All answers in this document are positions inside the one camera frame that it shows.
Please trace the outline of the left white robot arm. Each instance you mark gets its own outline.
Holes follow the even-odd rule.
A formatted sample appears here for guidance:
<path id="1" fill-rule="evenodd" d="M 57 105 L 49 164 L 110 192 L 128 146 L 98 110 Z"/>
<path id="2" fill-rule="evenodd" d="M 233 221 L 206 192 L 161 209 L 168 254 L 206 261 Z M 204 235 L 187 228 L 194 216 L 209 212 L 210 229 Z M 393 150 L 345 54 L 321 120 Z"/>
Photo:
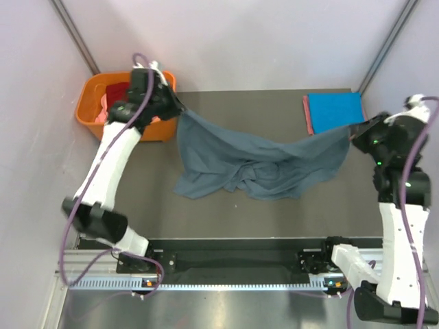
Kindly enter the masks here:
<path id="1" fill-rule="evenodd" d="M 173 75 L 163 73 L 155 61 L 135 65 L 127 77 L 125 95 L 108 105 L 100 125 L 100 145 L 91 168 L 75 195 L 64 199 L 62 209 L 77 232 L 133 254 L 132 264 L 146 272 L 154 267 L 156 257 L 147 250 L 148 239 L 129 226 L 125 215 L 115 212 L 117 188 L 137 144 L 169 141 L 183 107 Z"/>

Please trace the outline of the grey-blue t shirt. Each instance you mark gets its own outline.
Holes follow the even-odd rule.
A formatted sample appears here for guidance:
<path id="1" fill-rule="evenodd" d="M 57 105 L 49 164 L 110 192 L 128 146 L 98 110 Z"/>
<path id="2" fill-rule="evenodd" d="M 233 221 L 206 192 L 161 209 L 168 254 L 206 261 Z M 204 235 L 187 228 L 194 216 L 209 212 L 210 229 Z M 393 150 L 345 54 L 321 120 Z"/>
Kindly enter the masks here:
<path id="1" fill-rule="evenodd" d="M 339 127 L 294 143 L 277 143 L 227 130 L 195 112 L 178 122 L 183 172 L 174 192 L 199 199 L 224 189 L 260 200 L 299 198 L 334 178 L 349 151 L 349 128 Z"/>

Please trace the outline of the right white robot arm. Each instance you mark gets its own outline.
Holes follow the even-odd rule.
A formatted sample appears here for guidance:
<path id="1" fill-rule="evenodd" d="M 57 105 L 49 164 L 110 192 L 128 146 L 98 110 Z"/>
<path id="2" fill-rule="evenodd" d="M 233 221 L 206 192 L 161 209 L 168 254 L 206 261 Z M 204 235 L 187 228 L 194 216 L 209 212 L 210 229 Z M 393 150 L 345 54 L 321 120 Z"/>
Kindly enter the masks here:
<path id="1" fill-rule="evenodd" d="M 438 324 L 423 282 L 423 236 L 431 207 L 431 181 L 418 167 L 427 120 L 379 114 L 353 128 L 352 144 L 375 162 L 374 186 L 383 223 L 381 271 L 375 272 L 353 240 L 331 236 L 320 252 L 298 254 L 304 272 L 340 271 L 353 291 L 362 321 Z"/>

